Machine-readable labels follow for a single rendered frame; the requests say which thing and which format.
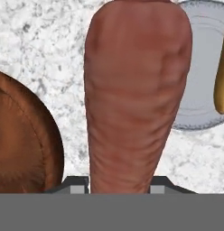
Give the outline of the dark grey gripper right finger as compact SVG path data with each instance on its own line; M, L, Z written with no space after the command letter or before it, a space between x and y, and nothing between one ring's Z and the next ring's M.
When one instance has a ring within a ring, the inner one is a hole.
M194 191L174 185L166 176L154 176L150 187L150 194L194 194Z

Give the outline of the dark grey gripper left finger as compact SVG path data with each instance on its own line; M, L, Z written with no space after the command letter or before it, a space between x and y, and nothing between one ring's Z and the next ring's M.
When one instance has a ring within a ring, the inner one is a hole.
M46 193L62 194L88 194L89 177L88 176L68 176L61 185L46 190Z

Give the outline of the reddish brown sausage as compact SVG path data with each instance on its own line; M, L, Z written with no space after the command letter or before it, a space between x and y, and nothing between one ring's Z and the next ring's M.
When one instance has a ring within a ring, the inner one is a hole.
M93 15L84 55L91 192L147 192L191 46L189 18L171 0L112 0Z

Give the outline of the brown wooden bowl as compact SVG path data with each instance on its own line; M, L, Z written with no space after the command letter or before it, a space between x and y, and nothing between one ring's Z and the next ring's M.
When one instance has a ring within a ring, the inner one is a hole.
M0 71L0 193L41 193L61 184L64 151L50 111Z

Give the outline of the golden yellow bun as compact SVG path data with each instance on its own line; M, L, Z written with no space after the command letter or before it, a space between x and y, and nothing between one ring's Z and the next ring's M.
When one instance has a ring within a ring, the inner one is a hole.
M213 101L217 112L224 115L224 37L215 79Z

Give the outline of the grey round plate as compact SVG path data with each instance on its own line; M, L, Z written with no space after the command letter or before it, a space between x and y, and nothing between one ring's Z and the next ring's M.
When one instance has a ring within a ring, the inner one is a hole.
M213 89L224 36L224 3L180 2L192 29L191 68L173 129L196 131L224 123L213 103Z

